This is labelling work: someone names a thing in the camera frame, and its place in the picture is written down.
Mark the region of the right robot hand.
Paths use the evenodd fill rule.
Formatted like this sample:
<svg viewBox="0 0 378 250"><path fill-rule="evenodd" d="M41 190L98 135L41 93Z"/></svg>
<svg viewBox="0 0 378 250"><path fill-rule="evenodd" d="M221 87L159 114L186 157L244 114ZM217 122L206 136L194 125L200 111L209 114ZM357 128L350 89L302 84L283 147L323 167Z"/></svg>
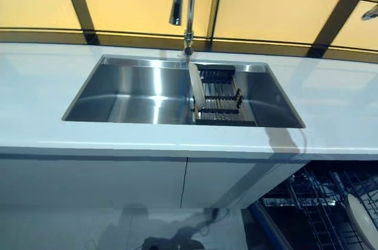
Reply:
<svg viewBox="0 0 378 250"><path fill-rule="evenodd" d="M378 5L375 5L373 8L365 12L361 16L361 20L367 21L367 20L372 20L373 18L378 17Z"/></svg>

